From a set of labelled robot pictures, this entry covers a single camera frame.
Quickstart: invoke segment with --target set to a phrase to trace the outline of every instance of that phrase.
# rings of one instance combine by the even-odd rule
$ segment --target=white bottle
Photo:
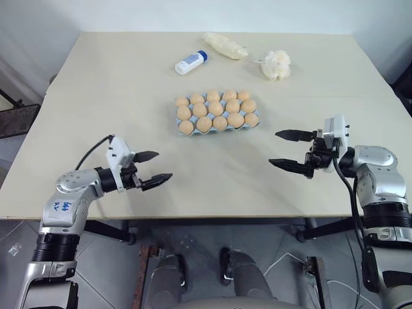
[[[187,72],[190,72],[195,67],[204,63],[206,60],[207,60],[207,54],[203,50],[200,50],[197,53],[194,53],[184,58],[182,61],[176,63],[176,65],[174,66],[174,69],[180,75],[185,75]]]

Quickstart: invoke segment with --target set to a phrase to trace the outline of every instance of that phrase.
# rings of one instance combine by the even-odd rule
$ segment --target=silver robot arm
[[[152,189],[172,174],[159,174],[149,180],[137,178],[134,162],[152,159],[158,153],[134,153],[127,144],[113,136],[106,153],[108,169],[100,167],[71,171],[56,183],[56,191],[44,206],[37,247],[24,275],[15,309],[77,308],[78,286],[67,281],[75,275],[76,248],[84,231],[92,201],[105,192],[131,188]]]
[[[286,140],[313,140],[313,144],[304,164],[287,159],[269,162],[312,178],[315,169],[330,170],[337,160],[342,177],[355,178],[354,190],[364,213],[362,223],[353,209],[357,232],[363,237],[364,286],[380,295],[384,308],[412,308],[412,219],[397,157],[384,147],[348,147],[348,128],[344,117],[337,115],[325,120],[323,130],[277,132]]]

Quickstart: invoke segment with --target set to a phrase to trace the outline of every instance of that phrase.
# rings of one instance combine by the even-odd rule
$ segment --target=beige table
[[[344,216],[346,188],[335,173],[313,180],[276,169],[269,158],[303,162],[309,143],[274,137],[282,129],[313,130],[344,113],[350,144],[382,145],[399,158],[412,192],[412,120],[350,35],[231,33],[250,56],[233,61],[201,33],[83,33],[49,87],[42,109],[0,190],[2,218],[40,218],[58,176],[74,169],[98,140],[114,133],[136,151],[160,156],[139,175],[174,173],[151,191],[111,192],[90,218]],[[174,64],[204,49],[210,61],[186,76]],[[269,82],[253,60],[284,49],[292,74]],[[180,136],[174,97],[208,89],[247,89],[261,125],[222,134]],[[105,148],[83,168],[106,167]]]

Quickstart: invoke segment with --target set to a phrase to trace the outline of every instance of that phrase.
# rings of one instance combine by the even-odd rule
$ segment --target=brown egg
[[[207,115],[207,109],[205,104],[195,104],[193,105],[193,115],[200,118]]]
[[[177,115],[180,120],[187,120],[192,117],[192,112],[187,106],[179,106]]]
[[[242,111],[245,111],[246,113],[253,113],[256,110],[256,102],[255,100],[252,100],[251,98],[243,101],[242,105],[240,106],[240,109]]]
[[[220,101],[220,94],[218,93],[218,91],[217,90],[210,90],[208,93],[207,93],[207,96],[206,96],[206,100],[208,100],[209,102],[212,102],[212,101]]]
[[[209,117],[201,117],[196,123],[200,132],[206,133],[212,127],[212,120]]]
[[[238,93],[238,99],[242,100],[242,101],[246,101],[248,99],[250,99],[250,94],[249,92],[245,91],[245,90],[241,90]]]
[[[230,100],[226,103],[225,109],[228,113],[237,113],[240,110],[238,100]]]
[[[190,135],[194,130],[193,123],[188,120],[183,120],[179,124],[179,131],[183,134]]]
[[[193,93],[191,95],[191,103],[192,104],[203,104],[205,102],[205,98],[199,93]]]
[[[251,127],[256,127],[259,123],[259,117],[255,114],[246,114],[245,115],[245,123],[250,125]]]
[[[189,105],[189,100],[187,100],[185,97],[178,97],[174,104],[177,107],[179,107],[179,106],[188,106]]]
[[[227,123],[233,126],[235,129],[241,127],[245,119],[239,113],[230,113],[227,117]]]
[[[213,119],[213,126],[216,128],[218,131],[224,131],[227,127],[227,120],[223,116],[218,116],[215,119]]]
[[[223,94],[223,96],[222,96],[221,99],[224,100],[224,101],[226,101],[226,102],[228,102],[228,101],[230,101],[230,100],[235,99],[236,96],[237,96],[236,91],[234,91],[234,90],[228,90],[228,91],[226,91],[226,92]]]
[[[223,114],[223,106],[218,101],[211,102],[209,104],[209,113],[214,116],[220,116]]]

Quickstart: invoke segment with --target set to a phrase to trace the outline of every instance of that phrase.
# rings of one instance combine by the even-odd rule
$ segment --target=blue egg carton
[[[202,97],[205,99],[205,106],[206,106],[206,108],[209,110],[209,104],[210,104],[210,102],[209,102],[209,101],[206,101],[206,94],[205,94],[205,93],[202,93]],[[223,116],[223,117],[225,117],[225,118],[227,118],[227,117],[229,116],[229,113],[228,113],[227,111],[225,111],[226,103],[227,103],[227,102],[226,102],[225,100],[220,100],[220,104],[222,105],[223,110],[224,110],[223,114],[220,115],[220,116]],[[194,104],[191,104],[191,103],[190,103],[189,106],[188,106],[188,108],[191,110],[191,113],[192,113],[192,117],[189,119],[189,121],[192,122],[193,127],[194,127],[194,130],[193,130],[193,132],[192,132],[190,135],[185,135],[185,134],[183,134],[182,132],[179,131],[179,124],[180,124],[180,122],[182,122],[182,120],[176,118],[176,124],[177,124],[177,126],[178,126],[178,132],[179,132],[180,135],[192,136],[193,134],[208,134],[208,133],[210,133],[210,132],[215,132],[215,131],[217,131],[217,132],[219,132],[219,133],[222,133],[222,132],[224,132],[224,131],[233,131],[233,130],[251,129],[251,128],[253,128],[252,126],[250,126],[250,125],[248,125],[248,124],[245,124],[245,123],[244,123],[241,127],[237,128],[237,129],[236,129],[234,126],[231,126],[231,125],[228,124],[227,127],[226,127],[226,129],[225,129],[224,131],[219,131],[219,130],[217,130],[214,126],[212,126],[206,133],[203,133],[203,132],[201,132],[200,130],[198,130],[198,129],[196,128],[196,123],[197,123],[199,117],[196,117],[196,116],[193,115],[193,106],[194,106]],[[242,110],[240,110],[239,113],[240,113],[243,117],[247,114],[246,112],[244,112],[244,111],[242,111]],[[258,112],[257,110],[254,111],[253,114],[256,114],[256,116],[260,116],[260,114],[259,114],[259,112]],[[215,119],[217,116],[215,116],[215,115],[213,115],[213,114],[211,114],[211,113],[208,113],[208,114],[206,115],[206,117],[209,117],[209,118],[213,121],[213,119]]]

